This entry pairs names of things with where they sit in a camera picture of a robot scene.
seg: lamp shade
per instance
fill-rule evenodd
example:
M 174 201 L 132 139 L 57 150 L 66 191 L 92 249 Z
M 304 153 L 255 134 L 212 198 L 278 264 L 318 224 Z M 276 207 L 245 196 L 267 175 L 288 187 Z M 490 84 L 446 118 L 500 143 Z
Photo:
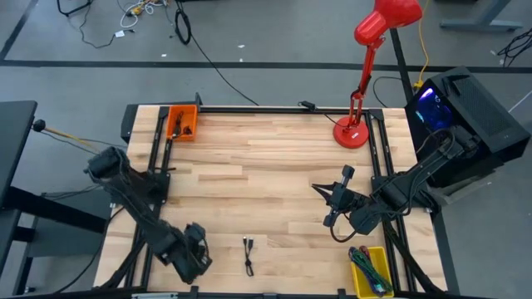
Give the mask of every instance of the lamp shade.
M 373 11 L 355 29 L 355 40 L 370 45 L 389 28 L 412 24 L 422 15 L 417 0 L 375 0 Z

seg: red desk lamp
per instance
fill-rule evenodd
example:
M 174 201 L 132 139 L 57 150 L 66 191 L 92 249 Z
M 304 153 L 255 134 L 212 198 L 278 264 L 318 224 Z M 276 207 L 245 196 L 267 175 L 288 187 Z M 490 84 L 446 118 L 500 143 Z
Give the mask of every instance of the red desk lamp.
M 362 79 L 358 88 L 351 94 L 349 116 L 340 119 L 334 126 L 334 139 L 343 147 L 355 149 L 363 146 L 369 136 L 367 126 L 360 121 L 362 100 L 372 78 L 375 52 L 384 42 L 382 34 L 389 28 L 403 27 L 419 20 L 422 16 L 417 0 L 375 0 L 375 7 L 355 29 L 355 39 L 367 47 Z M 355 100 L 358 100 L 357 114 L 353 118 Z

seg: yellow cable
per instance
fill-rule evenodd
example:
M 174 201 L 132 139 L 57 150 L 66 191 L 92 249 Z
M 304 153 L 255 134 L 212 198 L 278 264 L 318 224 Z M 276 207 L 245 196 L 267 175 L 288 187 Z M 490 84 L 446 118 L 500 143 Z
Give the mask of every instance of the yellow cable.
M 423 8 L 423 15 L 421 16 L 421 20 L 417 23 L 417 31 L 419 32 L 419 40 L 421 42 L 421 49 L 423 49 L 423 53 L 425 54 L 425 65 L 421 69 L 421 72 L 419 73 L 419 77 L 417 78 L 416 84 L 414 84 L 415 88 L 421 88 L 423 86 L 423 72 L 425 72 L 426 67 L 429 65 L 429 55 L 426 53 L 425 49 L 425 43 L 423 42 L 423 33 L 421 31 L 421 24 L 423 23 L 423 18 L 425 17 L 425 11 L 426 8 L 429 6 L 429 1 L 426 0 L 425 6 Z
M 61 131 L 54 130 L 54 129 L 50 129 L 50 128 L 44 128 L 44 130 L 45 130 L 46 132 L 50 132 L 50 133 L 55 134 L 55 135 L 60 135 L 61 137 L 70 138 L 70 139 L 72 139 L 72 140 L 75 140 L 75 141 L 81 143 L 82 145 L 85 145 L 85 146 L 90 147 L 91 149 L 95 150 L 97 153 L 100 152 L 100 150 L 97 149 L 94 145 L 91 145 L 90 143 L 88 143 L 88 142 L 86 142 L 86 141 L 84 141 L 84 140 L 81 140 L 81 139 L 77 138 L 77 137 L 74 136 L 74 135 L 70 135 L 70 134 L 67 134 L 67 133 L 63 133 L 63 132 L 61 132 Z

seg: table leg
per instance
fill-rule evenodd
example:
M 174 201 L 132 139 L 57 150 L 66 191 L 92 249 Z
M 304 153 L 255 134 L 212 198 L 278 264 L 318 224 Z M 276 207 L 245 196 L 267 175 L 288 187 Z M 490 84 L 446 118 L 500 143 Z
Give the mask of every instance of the table leg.
M 95 233 L 104 233 L 106 229 L 106 220 L 104 218 L 56 203 L 15 187 L 10 187 L 7 191 L 4 207 L 16 208 L 24 213 L 48 218 Z

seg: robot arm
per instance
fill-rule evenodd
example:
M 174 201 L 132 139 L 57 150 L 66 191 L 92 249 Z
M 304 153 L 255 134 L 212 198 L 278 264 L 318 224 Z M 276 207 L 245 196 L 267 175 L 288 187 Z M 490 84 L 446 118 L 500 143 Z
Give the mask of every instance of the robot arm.
M 341 183 L 313 184 L 312 187 L 325 198 L 326 205 L 331 207 L 323 225 L 332 227 L 339 214 L 349 213 L 349 223 L 355 232 L 367 235 L 383 217 L 394 220 L 398 215 L 408 215 L 413 204 L 438 210 L 439 206 L 426 190 L 426 181 L 449 161 L 474 154 L 480 142 L 478 136 L 469 134 L 461 126 L 453 126 L 446 132 L 448 136 L 439 148 L 407 172 L 375 178 L 373 192 L 369 196 L 347 188 L 347 182 L 354 173 L 348 165 L 343 168 Z
M 172 264 L 183 282 L 191 284 L 212 263 L 205 230 L 197 223 L 187 224 L 182 233 L 158 219 L 147 202 L 157 191 L 155 177 L 130 167 L 126 154 L 110 147 L 89 160 L 85 172 L 93 182 L 121 203 L 139 225 L 154 255 L 166 266 Z

